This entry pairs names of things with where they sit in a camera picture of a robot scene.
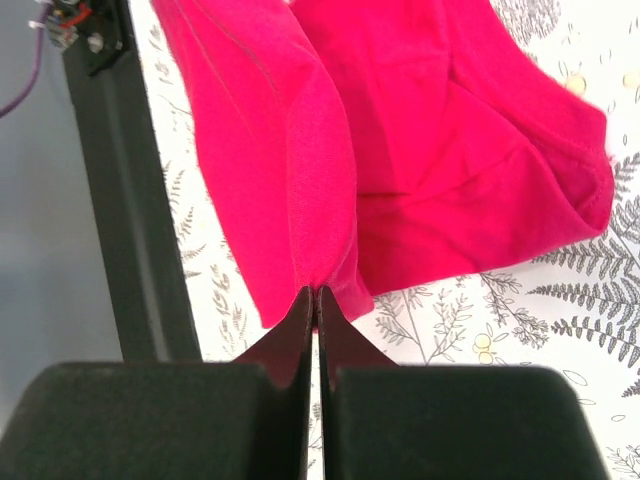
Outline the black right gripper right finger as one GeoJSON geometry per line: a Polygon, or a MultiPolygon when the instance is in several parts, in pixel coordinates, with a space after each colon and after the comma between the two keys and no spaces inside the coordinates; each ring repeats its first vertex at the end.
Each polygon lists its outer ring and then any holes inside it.
{"type": "Polygon", "coordinates": [[[316,297],[329,479],[603,479],[568,383],[519,366],[401,366],[316,297]]]}

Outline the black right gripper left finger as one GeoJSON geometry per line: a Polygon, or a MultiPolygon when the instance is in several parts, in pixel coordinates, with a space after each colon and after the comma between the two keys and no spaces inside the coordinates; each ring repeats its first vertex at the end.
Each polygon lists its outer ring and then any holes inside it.
{"type": "Polygon", "coordinates": [[[5,479],[302,479],[313,292],[224,363],[60,363],[1,438],[5,479]]]}

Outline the magenta t shirt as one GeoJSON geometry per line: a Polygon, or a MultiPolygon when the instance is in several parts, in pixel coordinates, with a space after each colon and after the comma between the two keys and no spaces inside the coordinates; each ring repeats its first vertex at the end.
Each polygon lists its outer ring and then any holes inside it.
{"type": "Polygon", "coordinates": [[[158,1],[197,157],[266,327],[595,237],[606,118],[487,1],[158,1]]]}

